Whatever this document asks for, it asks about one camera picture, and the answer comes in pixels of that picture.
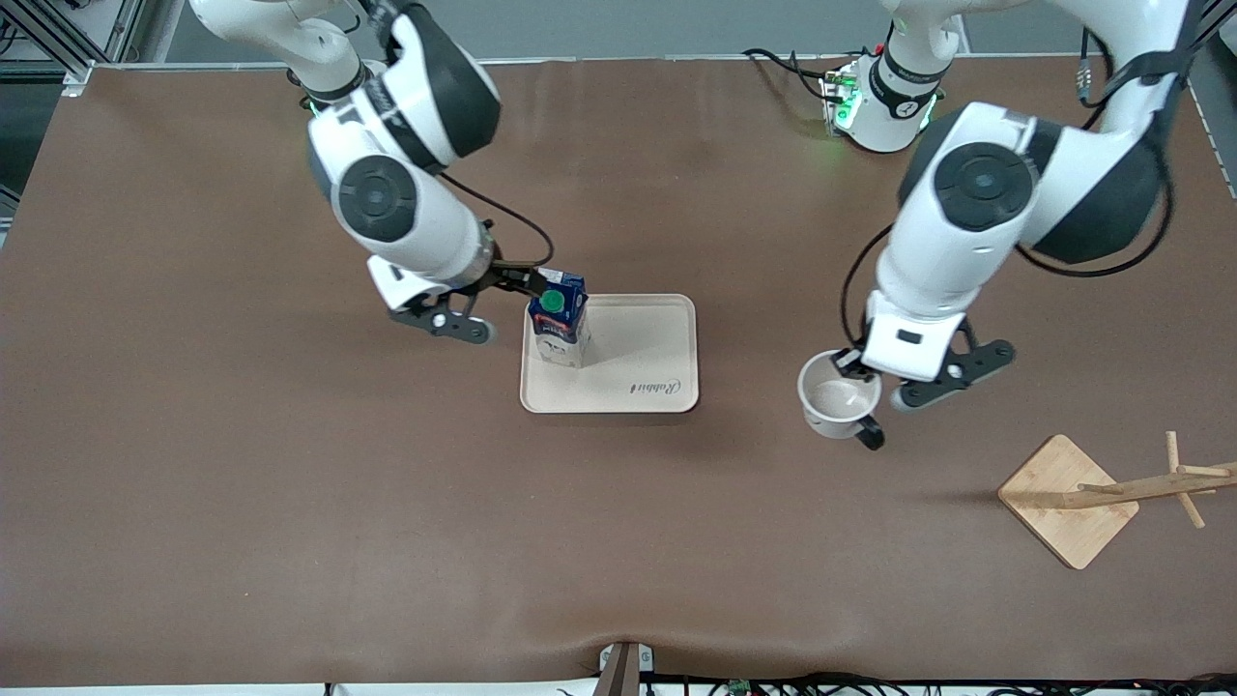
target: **mug handle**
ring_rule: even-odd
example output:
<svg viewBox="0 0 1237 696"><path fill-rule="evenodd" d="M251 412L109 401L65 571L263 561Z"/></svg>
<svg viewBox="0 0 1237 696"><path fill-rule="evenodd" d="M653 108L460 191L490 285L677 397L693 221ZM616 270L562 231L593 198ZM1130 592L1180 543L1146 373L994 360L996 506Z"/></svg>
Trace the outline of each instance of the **mug handle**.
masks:
<svg viewBox="0 0 1237 696"><path fill-rule="evenodd" d="M884 446L884 430L881 429L881 424L876 423L872 417L863 417L858 420L860 428L863 430L855 434L855 439L863 444L871 451L877 451Z"/></svg>

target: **cup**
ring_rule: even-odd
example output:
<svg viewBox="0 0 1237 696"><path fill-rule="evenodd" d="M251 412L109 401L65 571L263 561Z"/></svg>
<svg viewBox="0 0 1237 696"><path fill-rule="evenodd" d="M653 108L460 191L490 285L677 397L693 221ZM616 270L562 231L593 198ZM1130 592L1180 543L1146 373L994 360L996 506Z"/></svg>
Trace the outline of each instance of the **cup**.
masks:
<svg viewBox="0 0 1237 696"><path fill-rule="evenodd" d="M834 365L837 351L814 356L799 371L799 402L803 418L816 435L845 440L855 438L868 450L884 445L884 431L872 418L881 403L881 376L868 381L842 377Z"/></svg>

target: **square wooden base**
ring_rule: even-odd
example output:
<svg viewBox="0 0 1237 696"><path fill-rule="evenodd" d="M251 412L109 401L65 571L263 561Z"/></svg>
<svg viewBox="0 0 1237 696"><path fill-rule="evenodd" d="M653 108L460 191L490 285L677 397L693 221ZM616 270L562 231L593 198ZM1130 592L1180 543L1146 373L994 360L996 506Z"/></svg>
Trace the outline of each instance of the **square wooden base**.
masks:
<svg viewBox="0 0 1237 696"><path fill-rule="evenodd" d="M1106 486L1116 481L1069 438L1056 435L997 490L1001 502L1074 570L1085 569L1138 512L1138 503L1085 511L1054 508L1060 494L1077 491L1080 483Z"/></svg>

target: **white tray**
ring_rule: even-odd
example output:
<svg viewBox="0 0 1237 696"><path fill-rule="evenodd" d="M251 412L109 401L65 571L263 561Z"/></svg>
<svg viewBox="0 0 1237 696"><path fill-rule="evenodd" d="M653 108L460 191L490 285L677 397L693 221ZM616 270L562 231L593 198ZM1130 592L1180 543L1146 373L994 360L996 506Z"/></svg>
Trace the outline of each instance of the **white tray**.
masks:
<svg viewBox="0 0 1237 696"><path fill-rule="evenodd" d="M520 402L534 414L682 414L700 398L695 304L684 294L590 294L583 368L547 363L524 312Z"/></svg>

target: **tabletop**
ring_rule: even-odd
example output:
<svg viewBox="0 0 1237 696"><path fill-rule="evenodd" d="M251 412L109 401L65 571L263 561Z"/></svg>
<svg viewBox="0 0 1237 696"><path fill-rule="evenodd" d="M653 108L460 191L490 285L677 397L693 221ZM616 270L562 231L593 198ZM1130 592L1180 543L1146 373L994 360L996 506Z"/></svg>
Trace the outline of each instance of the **tabletop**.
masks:
<svg viewBox="0 0 1237 696"><path fill-rule="evenodd" d="M1075 63L959 59L941 108L1081 122ZM1081 572L996 498L1058 433L1117 480L1166 471L1165 430L1237 455L1235 205L1189 100L1160 250L1103 279L1011 258L971 318L1014 366L882 405L872 454L807 428L795 376L842 344L909 153L828 136L768 63L491 72L497 140L452 172L591 291L691 297L699 405L523 412L521 299L481 297L487 346L388 320L282 73L95 70L0 253L0 685L565 679L617 639L725 676L1237 666L1228 493L1201 532L1144 504Z"/></svg>

